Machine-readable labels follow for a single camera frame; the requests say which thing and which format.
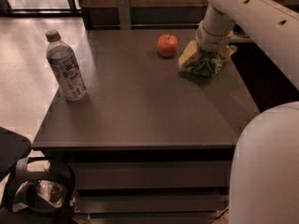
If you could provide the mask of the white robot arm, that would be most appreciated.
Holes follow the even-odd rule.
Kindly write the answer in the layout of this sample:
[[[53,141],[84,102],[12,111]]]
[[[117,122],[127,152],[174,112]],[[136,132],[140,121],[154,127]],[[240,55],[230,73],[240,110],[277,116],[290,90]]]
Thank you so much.
[[[228,224],[299,224],[299,15],[272,0],[207,2],[200,49],[224,49],[235,25],[258,47],[236,61],[261,113],[235,146]]]

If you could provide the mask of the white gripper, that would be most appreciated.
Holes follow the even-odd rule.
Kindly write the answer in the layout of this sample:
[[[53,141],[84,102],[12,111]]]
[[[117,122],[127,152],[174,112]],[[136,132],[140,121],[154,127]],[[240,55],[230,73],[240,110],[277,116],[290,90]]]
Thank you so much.
[[[196,41],[190,41],[178,58],[178,67],[184,68],[197,61],[202,56],[200,49],[208,52],[217,51],[224,60],[230,60],[235,53],[235,47],[228,45],[234,34],[233,27],[232,22],[215,22],[203,19],[196,31]]]

